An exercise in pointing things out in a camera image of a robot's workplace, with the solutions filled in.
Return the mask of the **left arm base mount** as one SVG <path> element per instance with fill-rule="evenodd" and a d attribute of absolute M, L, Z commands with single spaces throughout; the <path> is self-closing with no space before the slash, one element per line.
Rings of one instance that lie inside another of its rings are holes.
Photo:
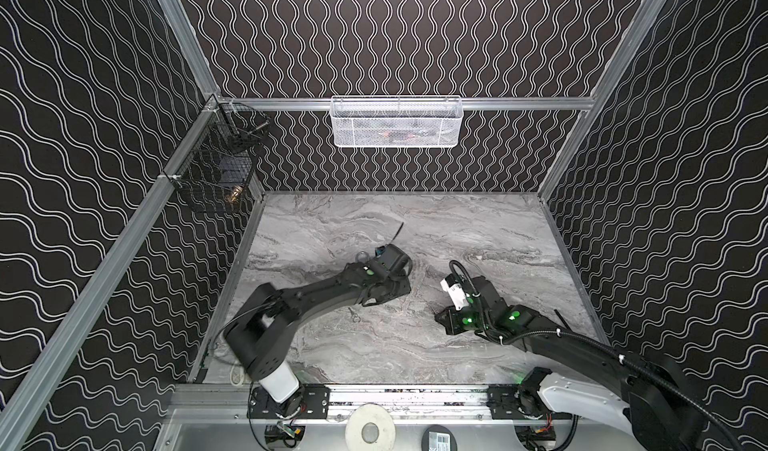
<path fill-rule="evenodd" d="M 248 398 L 249 419 L 283 420 L 326 419 L 330 388 L 321 384 L 301 384 L 283 403 L 275 401 L 262 387 L 251 390 Z"/>

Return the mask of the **white tape roll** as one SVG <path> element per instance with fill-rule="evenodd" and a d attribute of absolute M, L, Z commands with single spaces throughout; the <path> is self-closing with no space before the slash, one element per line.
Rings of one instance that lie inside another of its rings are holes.
<path fill-rule="evenodd" d="M 396 437 L 392 416 L 372 403 L 358 407 L 345 426 L 345 444 L 350 451 L 392 451 Z"/>

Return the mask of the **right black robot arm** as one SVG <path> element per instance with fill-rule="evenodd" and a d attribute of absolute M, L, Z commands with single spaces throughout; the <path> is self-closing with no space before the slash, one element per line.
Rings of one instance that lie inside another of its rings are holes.
<path fill-rule="evenodd" d="M 501 346 L 544 356 L 586 377 L 579 383 L 537 367 L 517 386 L 519 411 L 529 417 L 565 413 L 632 435 L 647 450 L 698 450 L 704 428 L 717 429 L 734 450 L 742 445 L 708 410 L 668 356 L 651 360 L 570 330 L 539 311 L 508 305 L 483 276 L 454 273 L 440 283 L 452 303 L 436 313 L 447 334 L 471 332 Z"/>

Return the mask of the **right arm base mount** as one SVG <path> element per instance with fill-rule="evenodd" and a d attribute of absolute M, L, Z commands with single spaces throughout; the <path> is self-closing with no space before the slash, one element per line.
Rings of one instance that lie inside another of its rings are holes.
<path fill-rule="evenodd" d="M 568 420 L 570 413 L 549 410 L 534 392 L 519 385 L 490 385 L 487 389 L 487 407 L 493 420 Z"/>

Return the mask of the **black round labelled puck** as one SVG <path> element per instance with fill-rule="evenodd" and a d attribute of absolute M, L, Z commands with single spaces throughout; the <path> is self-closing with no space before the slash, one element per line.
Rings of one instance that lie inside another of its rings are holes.
<path fill-rule="evenodd" d="M 421 438 L 422 451 L 457 451 L 458 443 L 453 433 L 441 425 L 429 426 Z"/>

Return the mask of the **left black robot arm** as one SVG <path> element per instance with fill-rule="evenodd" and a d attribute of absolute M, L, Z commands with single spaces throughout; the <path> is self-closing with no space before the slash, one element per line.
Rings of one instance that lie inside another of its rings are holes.
<path fill-rule="evenodd" d="M 302 388 L 287 363 L 297 331 L 340 308 L 379 306 L 408 295 L 411 269 L 410 256 L 390 243 L 321 281 L 283 289 L 262 284 L 223 326 L 222 336 L 246 374 L 273 402 L 292 404 L 301 399 Z"/>

